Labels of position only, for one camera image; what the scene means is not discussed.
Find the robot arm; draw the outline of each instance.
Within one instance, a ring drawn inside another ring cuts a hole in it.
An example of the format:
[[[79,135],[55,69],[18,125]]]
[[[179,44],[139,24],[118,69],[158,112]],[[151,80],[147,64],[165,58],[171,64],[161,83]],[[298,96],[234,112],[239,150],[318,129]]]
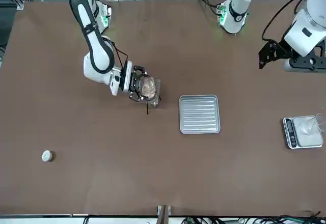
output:
[[[89,48],[89,53],[84,57],[84,75],[91,80],[109,85],[112,94],[116,95],[120,83],[120,68],[114,66],[111,42],[109,39],[103,39],[93,14],[98,12],[98,4],[94,0],[68,0],[68,2]]]
[[[108,27],[107,5],[95,0],[68,2],[89,48],[84,57],[84,75],[109,85],[113,95],[117,95],[120,88],[126,93],[130,92],[129,98],[136,102],[151,101],[157,105],[157,87],[153,77],[147,75],[143,67],[132,66],[132,62],[127,60],[123,67],[115,66],[113,47],[117,52],[118,49],[108,37],[101,35]]]
[[[218,6],[218,22],[228,33],[238,33],[246,21],[251,0],[226,0]]]
[[[259,52],[259,68],[278,59],[287,59],[290,72],[326,72],[326,0],[307,0],[296,14],[280,43],[269,40]],[[316,55],[314,48],[320,48]]]

